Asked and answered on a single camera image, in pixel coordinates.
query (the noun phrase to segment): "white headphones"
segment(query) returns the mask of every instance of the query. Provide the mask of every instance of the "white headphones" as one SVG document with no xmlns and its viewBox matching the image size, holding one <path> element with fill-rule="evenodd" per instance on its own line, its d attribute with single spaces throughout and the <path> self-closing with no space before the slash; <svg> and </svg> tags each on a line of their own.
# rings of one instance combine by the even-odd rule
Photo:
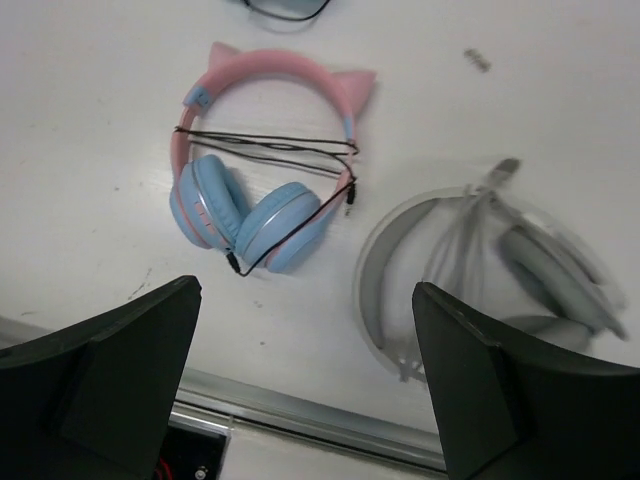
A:
<svg viewBox="0 0 640 480">
<path fill-rule="evenodd" d="M 353 287 L 357 323 L 370 350 L 402 380 L 426 382 L 417 342 L 385 339 L 381 322 L 385 268 L 405 236 L 441 200 L 466 193 L 464 187 L 440 189 L 397 206 L 375 226 L 358 259 Z M 523 289 L 555 315 L 514 317 L 505 323 L 574 351 L 583 351 L 591 337 L 605 329 L 625 338 L 616 318 L 626 306 L 624 294 L 586 244 L 535 207 L 525 212 L 502 203 L 512 227 L 498 239 L 498 254 Z"/>
</svg>

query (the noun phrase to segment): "cable plug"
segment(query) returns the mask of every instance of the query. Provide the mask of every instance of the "cable plug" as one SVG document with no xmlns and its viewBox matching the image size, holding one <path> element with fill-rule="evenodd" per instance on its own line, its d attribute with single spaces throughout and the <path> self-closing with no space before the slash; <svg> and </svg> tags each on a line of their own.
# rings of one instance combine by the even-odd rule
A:
<svg viewBox="0 0 640 480">
<path fill-rule="evenodd" d="M 229 265 L 231 265 L 231 268 L 233 268 L 233 271 L 240 274 L 240 263 L 233 252 L 227 253 L 227 261 L 229 262 Z"/>
<path fill-rule="evenodd" d="M 505 158 L 484 179 L 484 188 L 496 190 L 511 180 L 520 170 L 522 162 L 517 158 Z"/>
<path fill-rule="evenodd" d="M 346 216 L 349 216 L 349 214 L 351 213 L 351 206 L 356 201 L 356 194 L 357 194 L 357 189 L 356 189 L 356 184 L 354 182 L 347 189 L 347 209 L 345 211 Z"/>
</svg>

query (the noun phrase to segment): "gray ear cup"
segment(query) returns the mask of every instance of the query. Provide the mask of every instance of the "gray ear cup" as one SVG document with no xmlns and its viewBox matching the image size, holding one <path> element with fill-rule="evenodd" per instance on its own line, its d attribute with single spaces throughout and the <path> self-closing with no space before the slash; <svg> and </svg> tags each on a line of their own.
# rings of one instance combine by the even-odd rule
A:
<svg viewBox="0 0 640 480">
<path fill-rule="evenodd" d="M 588 327 L 566 318 L 522 316 L 507 318 L 504 323 L 547 343 L 577 353 L 587 350 L 592 335 Z"/>
<path fill-rule="evenodd" d="M 551 312 L 581 323 L 593 332 L 615 322 L 580 281 L 548 253 L 549 248 L 554 248 L 552 242 L 542 234 L 515 227 L 499 239 L 498 252 L 525 291 Z M 573 261 L 561 250 L 554 254 L 562 255 L 563 261 Z"/>
</svg>

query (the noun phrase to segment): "ear cushion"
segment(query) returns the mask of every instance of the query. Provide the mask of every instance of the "ear cushion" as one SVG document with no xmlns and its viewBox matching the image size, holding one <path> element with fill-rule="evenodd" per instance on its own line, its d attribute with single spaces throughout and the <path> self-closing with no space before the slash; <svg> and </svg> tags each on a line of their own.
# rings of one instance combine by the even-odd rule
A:
<svg viewBox="0 0 640 480">
<path fill-rule="evenodd" d="M 179 193 L 184 212 L 186 213 L 186 221 L 184 224 L 188 226 L 190 224 L 195 229 L 196 234 L 194 236 L 200 237 L 200 239 L 207 245 L 206 248 L 217 248 L 219 250 L 225 250 L 229 248 L 228 242 L 222 237 L 220 232 L 214 225 L 213 220 L 209 219 L 203 207 L 198 208 L 197 205 L 201 205 L 203 199 L 198 195 L 198 189 L 194 182 L 193 163 L 185 165 L 178 180 L 178 185 L 174 187 L 176 194 Z M 174 206 L 180 207 L 177 204 L 178 198 L 175 198 Z"/>
<path fill-rule="evenodd" d="M 334 213 L 335 209 L 330 210 L 287 240 L 267 260 L 268 270 L 272 273 L 283 273 L 300 266 L 320 245 Z"/>
<path fill-rule="evenodd" d="M 184 233 L 184 236 L 187 237 L 187 239 L 196 247 L 207 249 L 211 248 L 209 245 L 204 243 L 202 239 L 198 237 L 198 235 L 196 235 L 196 233 L 193 231 L 193 228 L 189 224 L 188 219 L 185 218 L 184 214 L 182 213 L 182 209 L 180 208 L 178 199 L 178 192 L 175 186 L 171 189 L 169 204 L 171 205 L 171 213 L 173 214 L 173 218 L 178 224 L 178 227 L 180 227 L 180 230 L 182 230 L 182 233 Z"/>
<path fill-rule="evenodd" d="M 275 189 L 245 219 L 238 233 L 236 252 L 253 265 L 319 206 L 318 197 L 301 183 L 288 183 Z"/>
<path fill-rule="evenodd" d="M 589 328 L 566 318 L 523 316 L 507 318 L 504 323 L 547 343 L 578 353 L 587 350 L 592 336 Z"/>
<path fill-rule="evenodd" d="M 522 287 L 535 299 L 547 299 L 543 304 L 550 310 L 561 310 L 566 318 L 594 331 L 611 323 L 580 283 L 521 228 L 507 231 L 499 239 L 498 251 Z"/>
<path fill-rule="evenodd" d="M 193 168 L 214 226 L 233 247 L 240 227 L 250 212 L 240 185 L 215 155 L 195 160 Z"/>
</svg>

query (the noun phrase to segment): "table surface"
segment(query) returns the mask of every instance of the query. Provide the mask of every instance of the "table surface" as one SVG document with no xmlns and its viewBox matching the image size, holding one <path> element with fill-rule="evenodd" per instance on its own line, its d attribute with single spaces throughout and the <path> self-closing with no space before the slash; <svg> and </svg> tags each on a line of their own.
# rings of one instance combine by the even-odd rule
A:
<svg viewBox="0 0 640 480">
<path fill-rule="evenodd" d="M 435 431 L 425 390 L 400 384 L 354 326 L 356 258 L 376 220 L 433 183 L 431 161 L 514 155 L 525 160 L 519 187 L 585 238 L 631 299 L 632 340 L 605 335 L 595 355 L 640 366 L 639 13 L 634 0 L 336 0 L 284 31 L 229 0 L 4 2 L 0 314 L 61 328 L 195 274 L 203 303 L 189 367 Z M 378 72 L 358 125 L 358 204 L 293 276 L 241 279 L 171 217 L 169 136 L 214 40 Z M 207 123 L 223 128 L 341 134 L 322 97 L 279 78 L 234 88 L 213 110 Z M 325 197 L 333 188 L 224 160 L 254 203 L 291 180 Z"/>
<path fill-rule="evenodd" d="M 324 450 L 248 426 L 234 428 L 220 472 L 221 480 L 297 480 L 301 476 L 309 480 L 445 480 L 441 474 L 402 471 L 397 465 Z"/>
</svg>

